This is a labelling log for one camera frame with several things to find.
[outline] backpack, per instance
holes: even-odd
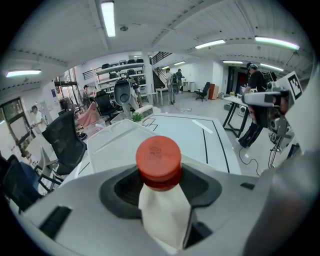
[[[173,83],[173,84],[177,84],[177,83],[178,83],[178,76],[177,76],[176,73],[174,73],[174,74],[172,75],[172,83]]]

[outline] floor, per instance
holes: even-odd
[[[224,123],[228,114],[228,111],[224,109],[224,105],[227,102],[223,99],[208,100],[202,102],[199,99],[196,100],[196,94],[191,92],[179,93],[176,96],[175,105],[169,105],[167,99],[168,96],[166,94],[163,94],[163,106],[157,104],[157,102],[154,101],[154,106],[160,108],[162,113],[217,118],[221,122],[221,124]],[[236,110],[231,121],[232,126],[234,128],[239,128],[242,121],[243,118],[237,115]],[[242,135],[246,133],[250,124],[251,118],[248,117]],[[256,177],[258,176],[257,172],[261,174],[263,170],[268,168],[270,149],[274,147],[274,144],[270,141],[269,132],[266,128],[262,130],[258,139],[251,145],[250,148],[244,148],[240,152],[241,159],[245,163],[249,163],[251,159],[256,159],[256,161],[258,162],[258,168],[257,163],[254,160],[251,161],[251,163],[248,165],[244,164],[241,161],[241,159],[239,158],[239,150],[242,147],[237,143],[236,136],[231,131],[226,131],[226,133],[232,143],[243,175]]]

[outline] ceiling light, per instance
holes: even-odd
[[[270,66],[270,65],[267,65],[267,64],[263,64],[263,63],[260,63],[260,65],[262,67],[266,67],[266,68],[269,68],[269,69],[273,69],[273,70],[278,70],[278,71],[284,71],[282,68],[279,68],[279,67],[276,67],[276,66]]]
[[[224,60],[223,63],[227,64],[243,64],[242,61]]]
[[[296,45],[294,43],[286,42],[286,41],[282,41],[282,40],[274,39],[274,38],[256,36],[255,40],[257,42],[274,44],[274,45],[283,46],[283,47],[287,47],[287,48],[294,49],[294,50],[299,50],[299,48],[300,48],[299,45]]]
[[[27,75],[37,75],[41,70],[11,70],[6,74],[7,78],[16,77],[16,76],[27,76]]]
[[[116,36],[115,29],[115,14],[114,14],[114,1],[105,1],[101,4],[104,25],[108,37]]]
[[[175,66],[178,66],[178,65],[181,65],[181,64],[183,64],[183,63],[186,63],[185,61],[181,61],[181,62],[178,62],[178,63],[176,63],[176,64],[174,64]]]
[[[223,40],[217,40],[217,41],[213,41],[213,42],[207,42],[207,43],[204,43],[204,44],[200,44],[200,45],[196,46],[195,48],[201,49],[201,48],[204,48],[204,47],[216,46],[216,45],[221,45],[221,44],[225,44],[225,43],[226,42],[223,41]]]

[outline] bottle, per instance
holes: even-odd
[[[144,182],[138,207],[145,231],[155,240],[184,248],[191,206],[182,191],[181,152],[170,138],[153,136],[141,143],[136,164]]]

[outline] window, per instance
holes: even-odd
[[[26,149],[35,135],[29,124],[19,98],[0,106],[0,122],[6,121],[9,131],[17,146]]]

